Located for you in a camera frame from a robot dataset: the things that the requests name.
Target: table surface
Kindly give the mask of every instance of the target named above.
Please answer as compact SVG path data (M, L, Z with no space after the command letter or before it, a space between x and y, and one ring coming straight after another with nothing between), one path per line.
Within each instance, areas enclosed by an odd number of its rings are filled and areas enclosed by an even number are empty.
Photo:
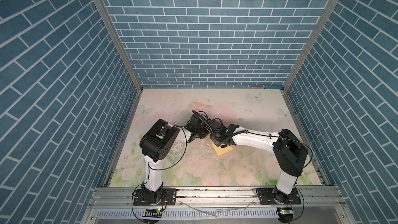
M301 140L282 94L277 89L144 89L134 115L111 187L135 187L144 181L145 163L139 142L158 120L184 125L192 110L221 118L225 126L238 124L251 130L280 132L289 129ZM164 186L276 185L280 167L270 152L233 146L218 156L209 136L187 144L182 160L162 172ZM176 140L163 167L181 157L185 140ZM297 185L320 185L312 163L304 168Z

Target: metal corner post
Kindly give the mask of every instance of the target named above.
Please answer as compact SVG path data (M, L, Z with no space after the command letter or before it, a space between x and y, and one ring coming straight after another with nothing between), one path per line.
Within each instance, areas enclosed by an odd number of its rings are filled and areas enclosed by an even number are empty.
M339 0L328 0L325 9L323 10L321 16L316 23L314 30L311 32L310 36L306 44L304 45L303 49L301 50L300 55L297 58L296 63L294 64L292 71L290 72L289 76L287 77L285 83L283 84L283 91L286 92L287 89L293 82L294 77L298 73L301 65L304 63L307 55L310 53L312 47L315 44L316 39L318 38L319 34L321 33L323 27L325 26L327 20L329 19L330 15L332 14L334 8L336 7Z
M105 24L105 27L107 28L109 35L112 38L113 43L115 44L115 47L117 51L119 52L119 55L126 66L127 71L130 74L130 77L134 83L134 85L137 87L138 92L140 93L142 91L141 84L135 75L135 72L131 66L131 62L127 56L126 50L124 49L122 42L119 38L119 35L117 34L116 28L112 23L111 17L108 14L108 11L105 7L105 4L102 0L93 0L95 6L97 7L98 13L102 19L102 21Z

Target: blue brick wall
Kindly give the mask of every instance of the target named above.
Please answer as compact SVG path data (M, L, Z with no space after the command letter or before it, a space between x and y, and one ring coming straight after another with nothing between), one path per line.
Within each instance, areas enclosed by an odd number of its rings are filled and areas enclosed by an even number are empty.
M281 88L327 0L103 0L143 87Z
M0 223L75 223L137 90L92 0L0 0Z
M340 0L288 95L357 223L397 223L398 0Z

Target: brick wallpaper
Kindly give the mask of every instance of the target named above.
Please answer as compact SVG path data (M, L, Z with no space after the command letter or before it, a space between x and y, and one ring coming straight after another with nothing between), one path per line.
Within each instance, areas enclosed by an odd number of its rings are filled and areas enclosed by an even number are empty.
M143 87L281 88L327 0L104 0Z
M137 91L92 0L0 0L0 223L75 223Z
M357 223L398 223L398 0L340 0L288 89Z

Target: black mounting plate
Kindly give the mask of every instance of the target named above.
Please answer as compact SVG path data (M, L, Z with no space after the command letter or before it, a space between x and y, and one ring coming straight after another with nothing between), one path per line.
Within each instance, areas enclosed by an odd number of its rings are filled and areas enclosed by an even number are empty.
M167 205L176 205L177 189L163 189L162 195L166 197ZM151 202L144 199L144 193L142 189L137 189L134 202L134 206L150 206Z
M256 189L256 192L260 198L261 205L281 204L280 202L275 201L273 193L272 193L273 189L274 188L258 188L258 189ZM301 204L300 195L296 188L292 189L292 192L290 194L290 203L291 204Z

